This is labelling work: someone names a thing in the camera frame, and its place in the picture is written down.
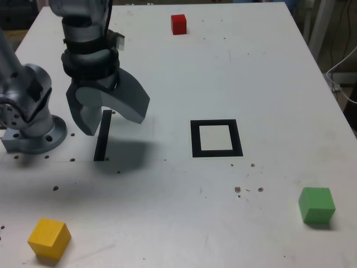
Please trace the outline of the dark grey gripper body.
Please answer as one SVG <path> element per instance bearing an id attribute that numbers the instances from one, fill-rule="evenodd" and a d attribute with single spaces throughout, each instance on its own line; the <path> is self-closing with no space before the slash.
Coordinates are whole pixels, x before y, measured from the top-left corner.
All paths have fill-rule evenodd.
<path id="1" fill-rule="evenodd" d="M 98 90 L 114 90 L 120 82 L 119 72 L 101 79 L 85 79 L 80 73 L 71 73 L 71 83 L 75 89 L 79 88 L 94 88 Z"/>

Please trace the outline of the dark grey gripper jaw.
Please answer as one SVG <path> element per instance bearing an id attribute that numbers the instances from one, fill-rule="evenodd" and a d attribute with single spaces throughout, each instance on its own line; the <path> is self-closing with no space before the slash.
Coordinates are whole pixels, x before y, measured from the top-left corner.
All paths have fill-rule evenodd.
<path id="1" fill-rule="evenodd" d="M 76 84 L 71 83 L 66 92 L 72 118 L 84 134 L 94 136 L 102 119 L 102 108 L 82 105 L 75 96 L 78 89 Z"/>

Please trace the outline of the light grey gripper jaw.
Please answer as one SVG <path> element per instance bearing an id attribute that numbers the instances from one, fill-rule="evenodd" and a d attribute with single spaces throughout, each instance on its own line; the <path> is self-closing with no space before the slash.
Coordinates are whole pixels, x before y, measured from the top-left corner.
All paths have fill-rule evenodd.
<path id="1" fill-rule="evenodd" d="M 138 80 L 123 69 L 119 83 L 112 90 L 84 86 L 76 90 L 76 100 L 89 108 L 108 107 L 125 119 L 141 124 L 145 119 L 150 98 Z"/>

